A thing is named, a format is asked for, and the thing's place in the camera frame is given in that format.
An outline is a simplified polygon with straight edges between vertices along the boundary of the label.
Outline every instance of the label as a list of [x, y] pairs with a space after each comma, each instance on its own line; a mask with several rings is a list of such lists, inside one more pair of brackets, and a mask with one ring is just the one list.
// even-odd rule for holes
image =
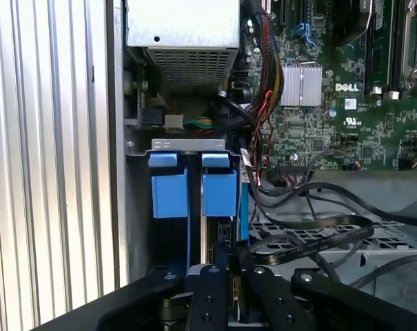
[[360, 92], [357, 84], [335, 84], [336, 92]]
[[361, 121], [357, 121], [356, 117], [346, 117], [346, 120], [343, 122], [343, 125], [348, 127], [361, 126]]
[[345, 110], [357, 110], [357, 99], [345, 99]]
[[243, 160], [243, 164], [245, 164], [245, 166], [247, 167], [252, 167], [251, 165], [251, 161], [250, 161], [250, 154], [248, 153], [248, 151], [245, 148], [241, 148], [241, 154], [242, 154], [242, 160]]
[[247, 170], [245, 169], [245, 165], [241, 164], [241, 173], [242, 173], [242, 183], [250, 183], [250, 179], [248, 178]]

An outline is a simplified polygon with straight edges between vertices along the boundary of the power supply vent grille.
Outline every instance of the power supply vent grille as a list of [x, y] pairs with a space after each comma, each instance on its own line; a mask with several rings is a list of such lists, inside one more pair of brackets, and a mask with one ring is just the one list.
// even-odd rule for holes
[[237, 50], [148, 48], [148, 53], [174, 92], [216, 92]]

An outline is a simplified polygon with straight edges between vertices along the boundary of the screw hole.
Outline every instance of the screw hole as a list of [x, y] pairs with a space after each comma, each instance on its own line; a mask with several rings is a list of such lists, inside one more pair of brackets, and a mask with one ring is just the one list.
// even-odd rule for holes
[[286, 320], [288, 321], [288, 323], [293, 323], [293, 322], [295, 322], [295, 320], [294, 320], [294, 316], [292, 316], [292, 315], [287, 315], [287, 316], [286, 316]]
[[211, 321], [211, 315], [206, 312], [204, 315], [202, 315], [202, 320], [204, 320], [205, 322]]

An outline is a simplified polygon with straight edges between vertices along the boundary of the ribbed metal panel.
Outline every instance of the ribbed metal panel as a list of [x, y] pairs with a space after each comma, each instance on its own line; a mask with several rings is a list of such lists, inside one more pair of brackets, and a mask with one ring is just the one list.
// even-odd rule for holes
[[105, 1], [0, 1], [0, 330], [114, 289]]
[[322, 67], [284, 65], [285, 88], [281, 105], [288, 107], [319, 106], [322, 99]]
[[300, 105], [300, 66], [282, 66], [285, 76], [285, 87], [283, 88], [280, 104], [282, 106], [296, 107]]
[[237, 50], [225, 48], [148, 48], [173, 91], [217, 92], [228, 76]]

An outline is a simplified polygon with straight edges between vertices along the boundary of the yellow wire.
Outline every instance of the yellow wire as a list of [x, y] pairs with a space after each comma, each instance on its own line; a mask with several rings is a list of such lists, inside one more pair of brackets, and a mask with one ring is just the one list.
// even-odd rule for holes
[[269, 108], [272, 109], [274, 106], [276, 106], [276, 102], [277, 102], [277, 95], [279, 92], [279, 89], [281, 88], [281, 75], [280, 75], [280, 59], [278, 57], [278, 55], [276, 55], [276, 80], [275, 80], [275, 85], [274, 85], [274, 91], [272, 91], [272, 96], [269, 99]]

